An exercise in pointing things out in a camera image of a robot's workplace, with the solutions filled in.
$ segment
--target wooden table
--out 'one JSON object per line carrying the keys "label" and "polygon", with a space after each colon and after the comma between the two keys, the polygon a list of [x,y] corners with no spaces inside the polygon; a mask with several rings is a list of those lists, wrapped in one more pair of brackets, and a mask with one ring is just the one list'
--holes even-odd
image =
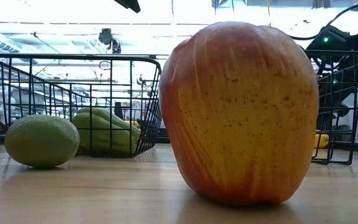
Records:
{"label": "wooden table", "polygon": [[279,208],[234,210],[187,187],[170,145],[135,159],[77,157],[48,171],[19,165],[0,146],[0,223],[358,224],[358,153],[351,166],[313,164]]}

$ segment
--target camera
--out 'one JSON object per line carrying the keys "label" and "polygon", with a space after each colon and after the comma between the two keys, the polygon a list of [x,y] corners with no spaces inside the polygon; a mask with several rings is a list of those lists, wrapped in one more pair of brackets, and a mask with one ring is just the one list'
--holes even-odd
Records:
{"label": "camera", "polygon": [[112,50],[113,54],[121,54],[121,44],[112,37],[110,28],[103,28],[99,33],[99,41],[107,45],[107,50]]}

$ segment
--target metal wire rack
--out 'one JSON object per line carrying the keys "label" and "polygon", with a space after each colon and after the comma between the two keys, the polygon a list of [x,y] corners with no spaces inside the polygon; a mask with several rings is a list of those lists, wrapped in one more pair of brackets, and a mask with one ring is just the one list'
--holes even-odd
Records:
{"label": "metal wire rack", "polygon": [[[63,62],[70,61],[75,67],[81,62],[91,62],[100,67],[100,62],[106,67],[103,71],[108,72],[105,79],[82,80],[82,79],[56,79],[46,80],[39,77],[40,72],[35,71],[35,66],[43,60]],[[119,83],[114,71],[114,64],[119,63],[127,67],[127,82]],[[137,80],[134,82],[134,64],[143,63],[149,66],[150,79]],[[114,114],[130,124],[139,124],[140,138],[132,139],[135,126],[129,125],[128,129],[98,128],[92,124],[93,113],[90,113],[89,149],[82,153],[96,157],[135,157],[136,155],[153,147],[157,140],[157,134],[162,122],[161,112],[158,105],[158,81],[161,74],[160,64],[150,57],[141,55],[138,57],[127,55],[62,55],[62,54],[0,54],[2,95],[4,106],[4,124],[6,130],[12,123],[25,116],[32,114],[46,114],[59,116],[72,121],[80,108],[104,108],[109,114]],[[108,150],[100,151],[95,145],[98,143],[95,136],[104,131],[109,136]],[[116,131],[128,131],[128,149],[118,154],[115,150],[112,138]],[[132,141],[136,142],[135,150],[131,147]]]}
{"label": "metal wire rack", "polygon": [[[358,52],[306,50],[305,53],[320,67],[319,115],[312,162],[350,165],[357,146]],[[323,58],[329,67],[322,69],[316,58]],[[334,152],[338,149],[349,153],[336,157]]]}

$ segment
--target red apple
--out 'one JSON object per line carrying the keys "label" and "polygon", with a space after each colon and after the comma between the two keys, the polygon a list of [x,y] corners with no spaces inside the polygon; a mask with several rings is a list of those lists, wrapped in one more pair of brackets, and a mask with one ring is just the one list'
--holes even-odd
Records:
{"label": "red apple", "polygon": [[232,206],[278,204],[313,153],[318,84],[278,29],[218,22],[180,43],[159,83],[179,170],[197,193]]}

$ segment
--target window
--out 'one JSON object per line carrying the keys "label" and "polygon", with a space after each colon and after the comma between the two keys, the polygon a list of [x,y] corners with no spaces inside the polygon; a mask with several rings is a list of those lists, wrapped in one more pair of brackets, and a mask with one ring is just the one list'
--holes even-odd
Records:
{"label": "window", "polygon": [[[248,6],[266,6],[266,0],[244,0]],[[270,6],[311,7],[313,0],[269,0]]]}
{"label": "window", "polygon": [[355,4],[358,4],[358,0],[331,0],[331,7],[350,7]]}

